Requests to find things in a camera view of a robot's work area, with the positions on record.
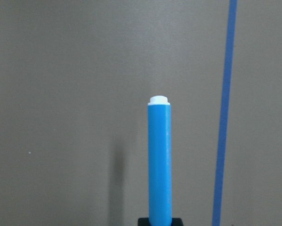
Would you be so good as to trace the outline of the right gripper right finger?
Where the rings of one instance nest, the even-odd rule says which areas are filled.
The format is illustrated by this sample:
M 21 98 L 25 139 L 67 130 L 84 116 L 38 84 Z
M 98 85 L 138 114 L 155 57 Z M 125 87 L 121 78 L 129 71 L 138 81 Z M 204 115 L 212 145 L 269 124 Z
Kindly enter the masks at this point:
M 172 218 L 171 226 L 183 226 L 181 218 Z

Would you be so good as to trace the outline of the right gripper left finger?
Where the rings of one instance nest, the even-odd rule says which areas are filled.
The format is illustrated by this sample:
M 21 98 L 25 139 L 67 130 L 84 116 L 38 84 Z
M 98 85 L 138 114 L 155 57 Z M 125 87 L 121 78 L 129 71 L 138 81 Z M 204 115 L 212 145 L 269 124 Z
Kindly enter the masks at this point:
M 139 218 L 137 220 L 137 226 L 150 226 L 149 218 Z

